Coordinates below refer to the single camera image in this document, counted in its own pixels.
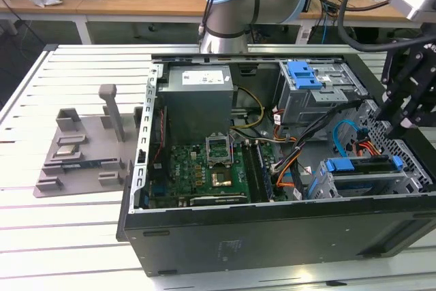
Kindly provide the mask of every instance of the yellow wire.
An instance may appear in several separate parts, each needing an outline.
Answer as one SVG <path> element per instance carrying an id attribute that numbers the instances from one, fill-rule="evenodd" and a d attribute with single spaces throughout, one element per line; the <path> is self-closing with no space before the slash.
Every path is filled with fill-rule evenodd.
<path id="1" fill-rule="evenodd" d="M 260 100 L 254 94 L 252 94 L 250 91 L 248 91 L 246 88 L 242 88 L 242 87 L 238 87 L 238 88 L 242 89 L 243 91 L 248 93 L 251 97 L 253 97 L 253 99 L 259 104 L 259 107 L 260 107 L 260 116 L 259 116 L 259 119 L 256 122 L 250 123 L 250 124 L 245 124 L 245 125 L 235 125 L 235 126 L 231 126 L 230 127 L 231 129 L 247 129 L 248 127 L 252 127 L 252 126 L 257 125 L 260 122 L 262 122 L 262 119 L 264 119 L 265 108 L 263 107 L 263 105 L 260 102 Z"/>

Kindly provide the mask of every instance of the gray power supply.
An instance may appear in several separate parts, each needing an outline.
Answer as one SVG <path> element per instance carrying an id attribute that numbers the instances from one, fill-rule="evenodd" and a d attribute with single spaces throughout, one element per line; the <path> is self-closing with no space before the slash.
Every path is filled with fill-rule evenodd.
<path id="1" fill-rule="evenodd" d="M 201 143 L 212 133 L 227 134 L 233 99 L 230 68 L 176 66 L 169 76 L 159 94 L 168 106 L 172 142 Z"/>

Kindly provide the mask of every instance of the ram slot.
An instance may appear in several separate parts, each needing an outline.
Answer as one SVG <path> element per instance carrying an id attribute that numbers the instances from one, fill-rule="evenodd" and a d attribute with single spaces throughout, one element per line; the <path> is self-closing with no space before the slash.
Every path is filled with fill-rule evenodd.
<path id="1" fill-rule="evenodd" d="M 262 173 L 263 163 L 260 161 L 257 145 L 243 144 L 242 152 L 251 202 L 267 202 L 268 194 Z"/>

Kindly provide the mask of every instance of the desk leg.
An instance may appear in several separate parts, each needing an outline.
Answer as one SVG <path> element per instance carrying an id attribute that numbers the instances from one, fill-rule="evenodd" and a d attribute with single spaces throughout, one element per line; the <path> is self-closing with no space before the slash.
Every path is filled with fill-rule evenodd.
<path id="1" fill-rule="evenodd" d="M 2 20 L 0 25 L 3 27 L 10 35 L 17 35 L 18 31 L 14 25 L 15 20 Z"/>
<path id="2" fill-rule="evenodd" d="M 93 44 L 91 35 L 89 34 L 87 20 L 85 16 L 77 18 L 75 21 L 77 31 L 79 32 L 80 40 L 82 44 Z"/>
<path id="3" fill-rule="evenodd" d="M 298 30 L 297 40 L 295 41 L 295 44 L 307 44 L 312 28 L 313 25 L 311 22 L 303 21 L 300 29 Z"/>

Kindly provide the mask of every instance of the sticker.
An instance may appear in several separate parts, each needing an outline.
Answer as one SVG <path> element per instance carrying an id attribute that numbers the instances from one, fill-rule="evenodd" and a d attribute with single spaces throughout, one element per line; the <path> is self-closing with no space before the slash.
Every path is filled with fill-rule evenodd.
<path id="1" fill-rule="evenodd" d="M 218 261 L 235 261 L 242 245 L 242 240 L 220 241 L 218 244 Z"/>
<path id="2" fill-rule="evenodd" d="M 306 166 L 305 169 L 300 173 L 300 175 L 311 175 L 312 168 L 310 166 Z"/>
<path id="3" fill-rule="evenodd" d="M 296 188 L 294 188 L 293 194 L 297 200 L 301 200 L 301 192 L 299 192 Z"/>
<path id="4" fill-rule="evenodd" d="M 320 82 L 331 82 L 331 79 L 325 75 L 325 76 L 317 76 L 318 81 Z"/>
<path id="5" fill-rule="evenodd" d="M 223 85 L 223 71 L 184 71 L 182 85 Z"/>
<path id="6" fill-rule="evenodd" d="M 62 165 L 62 168 L 80 168 L 79 164 Z"/>
<path id="7" fill-rule="evenodd" d="M 274 114 L 274 124 L 275 125 L 280 125 L 280 123 L 281 123 L 280 114 Z"/>

